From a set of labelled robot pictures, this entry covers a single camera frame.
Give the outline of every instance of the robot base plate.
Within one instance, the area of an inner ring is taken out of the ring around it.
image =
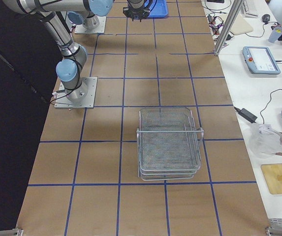
[[[95,102],[95,95],[96,95],[96,87],[97,87],[97,77],[83,77],[83,83],[87,84],[88,92],[87,95],[84,97],[82,102],[74,104],[70,100],[68,100],[65,96],[64,92],[58,93],[58,97],[62,97],[56,100],[54,107],[56,109],[73,109],[73,108],[94,108]],[[59,90],[64,90],[64,86],[61,83]]]
[[[76,26],[74,31],[75,34],[98,34],[98,33],[105,33],[105,26],[106,26],[106,16],[97,16],[99,19],[99,26],[94,29],[87,29],[84,28],[82,25]]]

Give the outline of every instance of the wire mesh basket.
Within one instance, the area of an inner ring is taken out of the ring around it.
[[[143,180],[193,177],[201,165],[202,140],[203,129],[195,129],[188,108],[141,109],[137,129],[139,176]]]

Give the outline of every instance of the blue bin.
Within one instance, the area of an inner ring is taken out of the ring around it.
[[[150,7],[150,10],[151,10],[151,12],[150,12],[149,18],[166,17],[168,15],[168,8],[167,8],[166,0],[153,0],[153,3]]]

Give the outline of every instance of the metal pole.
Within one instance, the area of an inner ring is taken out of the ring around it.
[[[244,0],[234,0],[233,5],[228,13],[228,16],[226,18],[226,21],[224,22],[224,26],[222,31],[220,32],[219,38],[216,42],[215,48],[214,48],[214,55],[218,56],[219,52],[221,51],[221,48],[226,41],[226,38],[230,32],[231,27],[234,24],[234,21],[240,11],[240,8],[243,4]]]

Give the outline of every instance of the screen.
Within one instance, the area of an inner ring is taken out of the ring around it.
[[[265,48],[249,48],[249,51],[257,70],[276,71],[270,55]]]

